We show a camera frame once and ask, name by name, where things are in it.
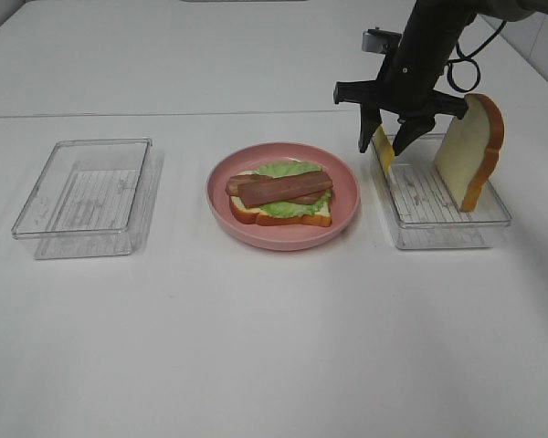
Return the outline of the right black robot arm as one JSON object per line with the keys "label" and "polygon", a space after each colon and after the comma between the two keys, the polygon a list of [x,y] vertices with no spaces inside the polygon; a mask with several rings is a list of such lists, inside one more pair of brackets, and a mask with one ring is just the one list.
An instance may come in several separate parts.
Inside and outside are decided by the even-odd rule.
{"label": "right black robot arm", "polygon": [[515,22],[535,12],[548,15],[548,1],[417,1],[401,34],[366,30],[362,50],[385,57],[376,79],[338,82],[333,92],[336,104],[360,107],[359,151],[366,152],[382,124],[381,110],[399,116],[396,155],[433,130],[436,115],[463,118],[465,100],[437,91],[435,85],[464,28],[477,15]]}

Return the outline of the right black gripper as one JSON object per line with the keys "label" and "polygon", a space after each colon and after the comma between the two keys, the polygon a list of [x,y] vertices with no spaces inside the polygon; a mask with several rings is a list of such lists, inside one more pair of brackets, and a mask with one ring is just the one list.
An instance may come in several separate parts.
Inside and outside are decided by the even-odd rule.
{"label": "right black gripper", "polygon": [[384,57],[376,78],[339,81],[333,91],[336,104],[348,102],[360,106],[360,153],[367,151],[382,124],[380,110],[405,119],[392,142],[395,156],[434,129],[435,115],[458,118],[465,115],[468,105],[464,99],[434,89],[453,46],[363,45],[362,51]]}

